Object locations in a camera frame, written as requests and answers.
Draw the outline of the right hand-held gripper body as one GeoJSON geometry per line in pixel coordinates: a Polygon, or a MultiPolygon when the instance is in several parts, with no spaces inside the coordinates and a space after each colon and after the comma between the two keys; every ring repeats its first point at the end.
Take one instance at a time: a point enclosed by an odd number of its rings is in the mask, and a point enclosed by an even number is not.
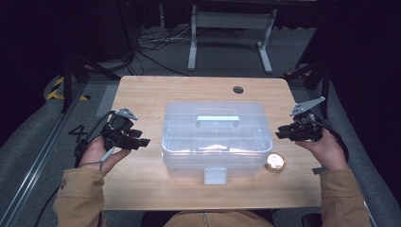
{"type": "Polygon", "coordinates": [[[316,99],[295,104],[294,108],[289,113],[289,115],[293,117],[293,123],[289,125],[289,139],[291,141],[318,141],[322,138],[322,123],[318,121],[312,109],[324,101],[325,98],[321,96],[316,99]]]}

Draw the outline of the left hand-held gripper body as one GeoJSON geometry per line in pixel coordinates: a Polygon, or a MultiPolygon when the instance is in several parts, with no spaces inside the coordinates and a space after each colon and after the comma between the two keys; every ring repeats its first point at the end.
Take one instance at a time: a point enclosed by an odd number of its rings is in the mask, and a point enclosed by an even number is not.
{"type": "Polygon", "coordinates": [[[133,126],[132,120],[136,119],[137,117],[128,108],[112,111],[111,118],[100,131],[100,135],[104,139],[104,148],[106,150],[113,147],[137,149],[127,148],[128,140],[132,138],[129,137],[129,132],[133,126]]]}

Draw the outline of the round gold tin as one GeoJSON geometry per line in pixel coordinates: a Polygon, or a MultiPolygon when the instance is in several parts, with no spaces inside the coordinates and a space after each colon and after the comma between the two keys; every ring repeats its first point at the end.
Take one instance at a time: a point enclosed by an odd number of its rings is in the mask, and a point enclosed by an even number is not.
{"type": "Polygon", "coordinates": [[[272,152],[267,158],[265,168],[272,173],[280,173],[285,169],[285,165],[285,158],[279,153],[272,152]]]}

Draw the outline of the clear plastic storage box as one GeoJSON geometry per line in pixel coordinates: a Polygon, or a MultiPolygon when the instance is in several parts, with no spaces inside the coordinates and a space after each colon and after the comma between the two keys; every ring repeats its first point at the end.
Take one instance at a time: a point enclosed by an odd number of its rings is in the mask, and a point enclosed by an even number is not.
{"type": "Polygon", "coordinates": [[[264,107],[255,102],[170,102],[165,108],[162,157],[175,178],[226,184],[248,178],[273,148],[264,107]]]}

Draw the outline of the person's right hand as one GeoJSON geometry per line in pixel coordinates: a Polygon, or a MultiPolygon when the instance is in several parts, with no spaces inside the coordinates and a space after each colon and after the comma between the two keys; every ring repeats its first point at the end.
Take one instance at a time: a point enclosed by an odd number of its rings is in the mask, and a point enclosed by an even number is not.
{"type": "Polygon", "coordinates": [[[309,150],[327,170],[343,170],[349,168],[345,160],[343,149],[336,137],[326,129],[323,129],[322,138],[316,142],[296,141],[295,144],[309,150]]]}

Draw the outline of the person's left hand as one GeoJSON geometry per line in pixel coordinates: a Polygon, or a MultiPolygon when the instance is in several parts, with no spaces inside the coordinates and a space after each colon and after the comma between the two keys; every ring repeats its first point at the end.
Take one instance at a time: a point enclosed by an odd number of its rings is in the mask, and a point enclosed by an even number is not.
{"type": "Polygon", "coordinates": [[[104,148],[104,139],[102,136],[98,136],[88,145],[78,166],[80,168],[90,168],[109,173],[117,163],[127,157],[131,152],[128,149],[121,149],[112,153],[104,162],[102,162],[101,158],[106,153],[107,151],[104,148]]]}

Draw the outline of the black tripod stand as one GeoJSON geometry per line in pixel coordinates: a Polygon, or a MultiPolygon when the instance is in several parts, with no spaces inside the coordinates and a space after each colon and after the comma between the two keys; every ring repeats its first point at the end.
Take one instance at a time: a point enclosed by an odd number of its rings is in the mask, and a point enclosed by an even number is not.
{"type": "Polygon", "coordinates": [[[307,90],[314,90],[319,84],[321,84],[322,96],[325,97],[325,101],[321,105],[320,110],[324,118],[328,118],[327,109],[331,78],[330,63],[331,61],[315,61],[304,67],[301,67],[300,69],[297,69],[295,72],[284,73],[281,76],[281,79],[284,79],[285,81],[291,81],[308,73],[307,79],[304,82],[304,87],[307,90]]]}
{"type": "Polygon", "coordinates": [[[89,81],[89,74],[85,65],[89,65],[98,73],[106,76],[109,79],[120,80],[120,77],[115,73],[112,73],[108,69],[104,68],[95,61],[91,61],[83,56],[74,52],[69,53],[64,60],[63,66],[63,81],[64,81],[64,101],[62,112],[66,113],[73,102],[73,91],[72,91],[72,77],[75,77],[78,83],[86,84],[89,81]]]}

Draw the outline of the yellow black hazard tape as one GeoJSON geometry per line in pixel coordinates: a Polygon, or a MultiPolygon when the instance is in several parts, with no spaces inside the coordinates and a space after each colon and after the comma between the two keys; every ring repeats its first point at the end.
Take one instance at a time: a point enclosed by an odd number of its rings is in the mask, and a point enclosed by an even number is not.
{"type": "Polygon", "coordinates": [[[64,95],[58,93],[63,82],[64,82],[64,77],[63,76],[58,77],[46,98],[64,100],[64,95]]]}

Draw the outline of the person's torso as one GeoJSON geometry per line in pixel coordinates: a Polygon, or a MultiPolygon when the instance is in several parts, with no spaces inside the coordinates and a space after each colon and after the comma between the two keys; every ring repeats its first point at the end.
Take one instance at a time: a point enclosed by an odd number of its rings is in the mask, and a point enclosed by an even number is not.
{"type": "Polygon", "coordinates": [[[179,212],[164,227],[273,227],[250,211],[179,212]]]}

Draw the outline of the metal floor rail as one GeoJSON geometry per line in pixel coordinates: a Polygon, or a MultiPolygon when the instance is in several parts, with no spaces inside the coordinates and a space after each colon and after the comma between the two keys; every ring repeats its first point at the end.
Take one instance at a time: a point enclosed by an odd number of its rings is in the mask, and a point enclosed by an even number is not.
{"type": "Polygon", "coordinates": [[[70,113],[72,112],[72,109],[78,103],[80,96],[84,92],[86,86],[86,83],[78,83],[76,85],[76,88],[72,92],[72,97],[70,99],[65,99],[65,101],[68,103],[66,111],[58,115],[58,118],[53,124],[53,128],[48,134],[41,150],[37,154],[35,161],[30,166],[21,185],[18,188],[18,191],[10,202],[8,209],[5,211],[4,215],[0,219],[0,227],[12,227],[13,223],[18,218],[23,206],[26,203],[27,198],[29,197],[36,182],[42,174],[47,160],[49,159],[55,147],[56,141],[60,137],[62,128],[64,127],[70,113]]]}
{"type": "Polygon", "coordinates": [[[365,206],[366,210],[368,211],[369,219],[370,219],[370,222],[371,222],[372,227],[377,227],[377,224],[376,224],[376,222],[375,222],[375,219],[374,219],[374,217],[373,217],[373,215],[372,215],[372,213],[371,213],[371,210],[370,210],[370,208],[369,208],[367,202],[364,201],[363,203],[364,203],[364,206],[365,206]]]}

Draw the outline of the white metal stand frame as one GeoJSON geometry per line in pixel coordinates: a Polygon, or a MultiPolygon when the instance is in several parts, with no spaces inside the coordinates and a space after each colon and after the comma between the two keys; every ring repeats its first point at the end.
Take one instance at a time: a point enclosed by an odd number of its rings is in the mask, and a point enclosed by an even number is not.
{"type": "Polygon", "coordinates": [[[197,29],[205,28],[238,28],[238,29],[263,29],[265,31],[264,39],[256,44],[259,56],[262,61],[264,71],[267,74],[272,73],[272,67],[267,52],[267,44],[270,38],[273,24],[276,19],[277,10],[272,9],[267,14],[251,14],[237,12],[204,12],[198,10],[198,5],[192,6],[191,12],[191,43],[189,47],[189,56],[187,69],[194,71],[197,60],[197,29]]]}

